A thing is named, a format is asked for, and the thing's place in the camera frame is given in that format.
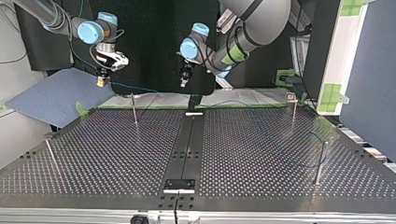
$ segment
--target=vertical post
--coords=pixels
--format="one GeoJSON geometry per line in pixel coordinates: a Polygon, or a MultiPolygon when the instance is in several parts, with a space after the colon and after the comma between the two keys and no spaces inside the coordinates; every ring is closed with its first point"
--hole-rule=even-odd
{"type": "Polygon", "coordinates": [[[323,160],[324,160],[323,157],[327,154],[327,147],[328,146],[329,146],[329,142],[325,141],[323,143],[322,150],[320,152],[320,158],[319,158],[319,162],[318,162],[317,175],[315,176],[315,185],[319,184],[321,172],[322,172],[322,169],[323,169],[323,160]]]}
{"type": "Polygon", "coordinates": [[[293,122],[294,122],[295,119],[296,119],[297,103],[298,103],[298,101],[296,100],[296,101],[294,102],[293,122]]]}
{"type": "Polygon", "coordinates": [[[132,110],[134,111],[134,123],[137,124],[137,115],[136,115],[136,106],[134,103],[134,94],[131,93],[131,103],[132,103],[132,110]]]}
{"type": "Polygon", "coordinates": [[[53,160],[55,160],[55,156],[53,155],[52,147],[50,146],[50,140],[49,139],[46,139],[46,144],[47,144],[47,148],[49,149],[50,156],[52,157],[53,160]]]}

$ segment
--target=optical breadboard table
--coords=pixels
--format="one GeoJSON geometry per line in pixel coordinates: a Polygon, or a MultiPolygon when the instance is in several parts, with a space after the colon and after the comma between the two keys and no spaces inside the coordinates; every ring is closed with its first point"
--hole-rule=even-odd
{"type": "Polygon", "coordinates": [[[0,207],[395,213],[391,170],[326,119],[292,111],[138,110],[136,124],[132,110],[95,110],[1,170],[0,207]],[[164,193],[178,179],[193,180],[194,193],[164,193]]]}

